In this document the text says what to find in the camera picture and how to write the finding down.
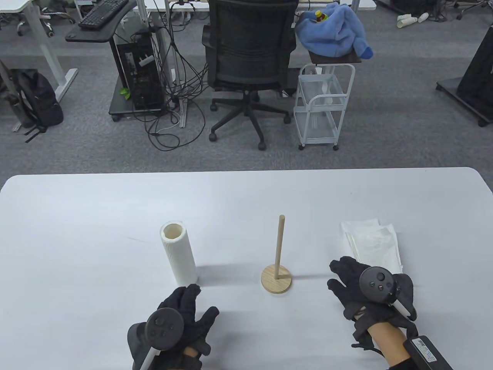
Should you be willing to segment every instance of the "chair base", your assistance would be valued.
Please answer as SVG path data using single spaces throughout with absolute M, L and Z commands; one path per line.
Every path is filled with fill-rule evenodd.
M 218 103 L 228 106 L 233 106 L 235 108 L 211 128 L 211 133 L 209 134 L 209 141 L 215 142 L 217 140 L 217 135 L 215 134 L 215 131 L 218 128 L 224 126 L 226 123 L 231 121 L 239 114 L 243 113 L 245 116 L 248 116 L 250 118 L 250 121 L 253 127 L 255 128 L 255 131 L 257 132 L 257 135 L 260 139 L 260 142 L 258 143 L 258 150 L 265 150 L 267 148 L 267 145 L 265 144 L 264 134 L 260 129 L 260 126 L 257 121 L 257 117 L 255 116 L 255 113 L 253 111 L 264 111 L 264 112 L 284 114 L 284 123 L 290 123 L 291 116 L 289 115 L 288 111 L 259 103 L 259 101 L 260 99 L 256 91 L 250 91 L 250 92 L 244 91 L 242 99 L 213 99 L 211 104 L 211 111 L 217 111 L 216 104 Z

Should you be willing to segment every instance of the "white table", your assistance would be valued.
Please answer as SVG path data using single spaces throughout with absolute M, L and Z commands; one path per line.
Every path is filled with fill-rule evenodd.
M 281 213 L 294 277 L 273 296 L 260 273 Z M 13 177 L 0 191 L 0 367 L 130 369 L 128 327 L 175 288 L 159 228 L 182 220 L 197 311 L 221 311 L 204 369 L 386 369 L 351 348 L 326 286 L 347 253 L 339 223 L 369 218 L 395 226 L 421 333 L 454 369 L 487 369 L 493 196 L 469 168 Z
M 176 1 L 171 1 L 170 6 L 173 5 Z M 351 4 L 352 0 L 341 0 L 341 4 Z M 327 3 L 316 2 L 316 0 L 308 2 L 301 2 L 298 4 L 298 10 L 308 10 L 317 9 L 317 8 L 325 8 Z M 163 0 L 145 0 L 145 7 L 147 11 L 166 11 L 164 1 Z M 377 5 L 373 0 L 360 0 L 359 10 L 375 10 Z M 173 6 L 173 11 L 209 11 L 209 3 L 204 1 L 194 1 L 193 7 L 190 3 L 185 3 L 183 5 L 175 5 Z
M 41 51 L 50 66 L 51 72 L 56 78 L 58 86 L 55 89 L 55 94 L 57 100 L 60 101 L 77 75 L 78 70 L 77 68 L 72 68 L 66 74 L 64 73 L 55 51 L 50 45 L 49 38 L 46 35 L 41 22 L 39 21 L 35 6 L 30 0 L 0 0 L 0 13 L 21 12 L 23 12 L 26 16 L 33 34 L 39 43 L 39 47 L 41 48 Z

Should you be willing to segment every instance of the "computer tower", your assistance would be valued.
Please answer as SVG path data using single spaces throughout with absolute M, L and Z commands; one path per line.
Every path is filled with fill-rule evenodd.
M 493 27 L 489 27 L 457 87 L 457 95 L 483 115 L 493 117 Z
M 130 42 L 117 45 L 125 79 L 136 110 L 160 108 L 164 104 L 158 64 L 152 48 L 152 34 L 143 30 L 132 35 Z

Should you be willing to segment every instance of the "paper towel roll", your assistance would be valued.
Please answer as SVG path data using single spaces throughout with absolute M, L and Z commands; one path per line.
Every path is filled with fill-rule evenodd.
M 402 28 L 414 24 L 418 21 L 416 17 L 406 18 L 402 21 L 397 22 L 397 28 Z
M 187 287 L 199 279 L 188 233 L 180 221 L 165 223 L 160 231 L 164 250 L 178 286 Z

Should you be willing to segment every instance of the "wrist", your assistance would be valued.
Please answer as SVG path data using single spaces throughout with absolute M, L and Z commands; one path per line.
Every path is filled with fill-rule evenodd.
M 199 355 L 199 352 L 197 352 L 192 347 L 186 347 L 183 351 L 183 354 L 190 357 L 197 357 Z

